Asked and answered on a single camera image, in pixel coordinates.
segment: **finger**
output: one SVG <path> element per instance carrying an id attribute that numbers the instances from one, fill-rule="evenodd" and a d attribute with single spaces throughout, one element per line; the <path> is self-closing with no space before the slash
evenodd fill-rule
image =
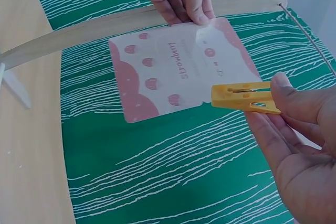
<path id="1" fill-rule="evenodd" d="M 324 145 L 324 138 L 319 125 L 301 122 L 287 115 L 282 115 L 282 117 L 290 127 L 301 133 L 304 137 L 320 147 Z"/>
<path id="2" fill-rule="evenodd" d="M 182 4 L 183 4 L 184 9 L 186 10 L 186 0 L 181 0 L 181 1 L 182 1 Z"/>
<path id="3" fill-rule="evenodd" d="M 157 2 L 153 1 L 153 5 L 168 24 L 174 25 L 182 23 L 182 21 L 177 17 L 175 11 L 173 10 L 168 0 Z"/>
<path id="4" fill-rule="evenodd" d="M 203 12 L 203 0 L 185 0 L 185 7 L 190 19 L 198 25 L 205 25 L 209 22 Z"/>
<path id="5" fill-rule="evenodd" d="M 203 0 L 202 8 L 205 16 L 209 19 L 216 17 L 211 0 Z"/>
<path id="6" fill-rule="evenodd" d="M 168 0 L 170 6 L 173 8 L 176 16 L 182 22 L 190 22 L 186 9 L 183 6 L 182 0 Z"/>
<path id="7" fill-rule="evenodd" d="M 324 154 L 327 154 L 327 155 L 330 155 L 332 156 L 332 152 L 329 148 L 329 146 L 327 144 L 324 144 L 322 149 L 321 149 L 321 153 L 324 153 Z"/>
<path id="8" fill-rule="evenodd" d="M 295 131 L 286 123 L 280 115 L 268 115 L 273 125 L 280 131 L 287 143 L 304 154 L 318 154 L 320 150 L 304 144 Z"/>
<path id="9" fill-rule="evenodd" d="M 272 97 L 279 110 L 299 121 L 318 123 L 323 105 L 333 95 L 330 89 L 297 91 L 284 73 L 276 74 L 271 81 Z"/>
<path id="10" fill-rule="evenodd" d="M 287 139 L 285 138 L 285 136 L 281 133 L 281 131 L 279 130 L 280 128 L 275 126 L 274 123 L 276 124 L 279 124 L 278 121 L 283 121 L 282 117 L 279 116 L 279 115 L 276 115 L 274 116 L 274 118 L 276 120 L 274 120 L 274 122 L 270 119 L 270 116 L 269 115 L 266 115 L 266 114 L 261 114 L 265 120 L 267 120 L 267 122 L 269 123 L 269 125 L 273 128 L 273 130 L 284 140 L 285 144 L 287 144 L 289 150 L 293 153 L 293 154 L 296 154 L 296 153 L 300 153 L 296 148 L 294 148 L 288 141 Z"/>
<path id="11" fill-rule="evenodd" d="M 269 121 L 256 112 L 245 113 L 247 123 L 275 175 L 282 161 L 292 154 L 284 139 L 272 128 Z"/>

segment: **fingernail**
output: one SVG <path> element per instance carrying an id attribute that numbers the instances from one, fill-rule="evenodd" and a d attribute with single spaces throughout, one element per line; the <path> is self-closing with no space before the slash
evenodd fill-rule
<path id="1" fill-rule="evenodd" d="M 198 23 L 199 23 L 200 25 L 206 25 L 206 24 L 209 23 L 209 19 L 208 19 L 208 17 L 205 16 L 205 15 L 201 15 L 200 17 L 198 17 L 197 20 L 198 20 Z"/>
<path id="2" fill-rule="evenodd" d="M 289 82 L 287 76 L 284 73 L 282 73 L 282 72 L 277 73 L 273 77 L 273 80 L 280 87 L 293 87 L 292 84 Z"/>

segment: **pink dot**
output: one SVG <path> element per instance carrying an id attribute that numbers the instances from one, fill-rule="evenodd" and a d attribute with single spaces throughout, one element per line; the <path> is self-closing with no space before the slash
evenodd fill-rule
<path id="1" fill-rule="evenodd" d="M 146 67 L 152 67 L 154 63 L 153 58 L 146 58 L 142 60 L 142 64 L 145 65 Z"/>
<path id="2" fill-rule="evenodd" d="M 139 39 L 148 39 L 148 33 L 139 34 Z"/>
<path id="3" fill-rule="evenodd" d="M 145 86 L 146 88 L 150 89 L 150 90 L 157 90 L 158 88 L 158 85 L 157 85 L 157 78 L 151 78 L 151 79 L 148 79 L 146 82 L 145 82 Z"/>
<path id="4" fill-rule="evenodd" d="M 179 94 L 173 94 L 168 97 L 168 101 L 173 106 L 180 106 L 180 95 Z"/>
<path id="5" fill-rule="evenodd" d="M 212 48 L 207 48 L 204 51 L 205 55 L 207 55 L 208 57 L 214 57 L 216 55 L 216 51 Z"/>
<path id="6" fill-rule="evenodd" d="M 135 45 L 129 45 L 125 47 L 125 52 L 128 54 L 134 54 L 135 53 Z"/>

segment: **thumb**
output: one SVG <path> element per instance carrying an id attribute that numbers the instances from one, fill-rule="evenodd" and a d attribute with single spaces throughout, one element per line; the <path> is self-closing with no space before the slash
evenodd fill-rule
<path id="1" fill-rule="evenodd" d="M 185 7 L 189 18 L 198 25 L 206 25 L 208 17 L 203 11 L 203 0 L 185 0 Z"/>
<path id="2" fill-rule="evenodd" d="M 284 73 L 276 74 L 271 81 L 271 92 L 277 108 L 285 115 L 318 124 L 331 108 L 326 104 L 335 96 L 332 89 L 297 91 Z"/>

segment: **pink border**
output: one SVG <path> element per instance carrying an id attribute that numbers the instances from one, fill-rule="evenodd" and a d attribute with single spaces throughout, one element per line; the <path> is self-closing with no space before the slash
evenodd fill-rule
<path id="1" fill-rule="evenodd" d="M 234 31 L 230 22 L 224 17 L 212 19 L 211 22 L 216 29 L 223 32 L 225 38 L 227 39 L 227 41 L 229 41 L 229 43 L 232 46 L 239 49 L 240 54 L 241 54 L 245 64 L 247 65 L 247 67 L 251 70 L 251 72 L 256 77 L 260 78 L 260 74 L 259 74 L 259 72 L 256 68 L 256 65 L 252 61 L 250 55 L 248 54 L 246 48 L 244 47 L 244 45 L 243 45 L 242 41 L 240 40 L 240 38 L 238 37 L 237 33 Z"/>
<path id="2" fill-rule="evenodd" d="M 134 123 L 159 116 L 154 103 L 139 94 L 140 81 L 137 71 L 127 62 L 120 60 L 119 50 L 110 40 L 109 46 L 125 120 Z"/>

